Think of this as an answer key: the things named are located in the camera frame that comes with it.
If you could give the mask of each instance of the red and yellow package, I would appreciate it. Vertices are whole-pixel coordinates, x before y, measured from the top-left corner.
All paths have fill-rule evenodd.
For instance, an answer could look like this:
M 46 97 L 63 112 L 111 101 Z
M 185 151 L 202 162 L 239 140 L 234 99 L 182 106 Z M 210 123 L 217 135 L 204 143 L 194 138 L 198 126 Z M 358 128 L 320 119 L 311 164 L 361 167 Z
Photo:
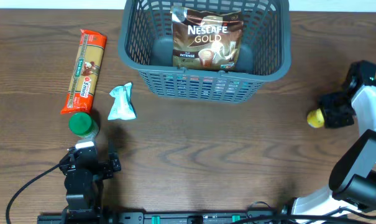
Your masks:
M 91 111 L 105 45 L 105 35 L 81 30 L 75 69 L 61 114 Z

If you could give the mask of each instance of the green lid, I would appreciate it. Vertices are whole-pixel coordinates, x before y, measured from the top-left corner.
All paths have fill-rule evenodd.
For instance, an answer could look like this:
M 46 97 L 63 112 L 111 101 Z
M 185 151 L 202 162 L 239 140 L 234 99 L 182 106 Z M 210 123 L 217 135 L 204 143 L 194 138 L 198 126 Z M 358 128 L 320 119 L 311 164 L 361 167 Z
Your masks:
M 94 129 L 94 121 L 86 113 L 75 113 L 69 120 L 69 129 L 73 134 L 85 136 Z

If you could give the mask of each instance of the wooden tabletop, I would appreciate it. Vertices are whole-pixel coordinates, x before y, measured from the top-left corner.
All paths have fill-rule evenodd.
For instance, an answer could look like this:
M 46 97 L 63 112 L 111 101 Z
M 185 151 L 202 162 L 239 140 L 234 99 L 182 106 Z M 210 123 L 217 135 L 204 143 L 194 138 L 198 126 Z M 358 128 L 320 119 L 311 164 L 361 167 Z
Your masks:
M 80 29 L 108 36 L 94 97 L 103 133 L 116 138 L 122 172 L 104 203 L 147 211 L 272 206 L 328 184 L 357 126 L 313 129 L 306 114 L 338 91 L 351 62 L 376 63 L 376 14 L 291 13 L 292 65 L 239 105 L 159 98 L 117 54 L 122 11 L 0 10 L 0 223 L 27 181 L 54 166 L 78 137 L 60 115 Z M 108 121 L 117 85 L 133 82 L 137 119 Z M 13 223 L 66 206 L 59 170 L 14 202 Z

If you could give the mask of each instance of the basket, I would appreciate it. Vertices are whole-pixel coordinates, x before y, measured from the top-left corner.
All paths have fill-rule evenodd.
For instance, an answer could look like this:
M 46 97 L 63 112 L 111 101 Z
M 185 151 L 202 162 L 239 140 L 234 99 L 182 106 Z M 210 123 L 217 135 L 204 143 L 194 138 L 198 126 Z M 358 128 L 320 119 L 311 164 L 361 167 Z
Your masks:
M 216 13 L 242 11 L 235 72 L 173 67 L 172 5 Z M 288 0 L 127 0 L 118 51 L 158 96 L 241 103 L 265 82 L 286 74 L 290 36 Z

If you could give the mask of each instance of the brown coffee bag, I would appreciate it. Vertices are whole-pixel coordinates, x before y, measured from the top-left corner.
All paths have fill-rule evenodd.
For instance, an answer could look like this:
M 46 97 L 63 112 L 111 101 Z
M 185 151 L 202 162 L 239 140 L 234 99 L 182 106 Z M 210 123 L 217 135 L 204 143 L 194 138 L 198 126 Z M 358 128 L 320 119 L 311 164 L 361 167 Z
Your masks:
M 234 70 L 243 34 L 240 11 L 216 14 L 173 6 L 173 66 Z

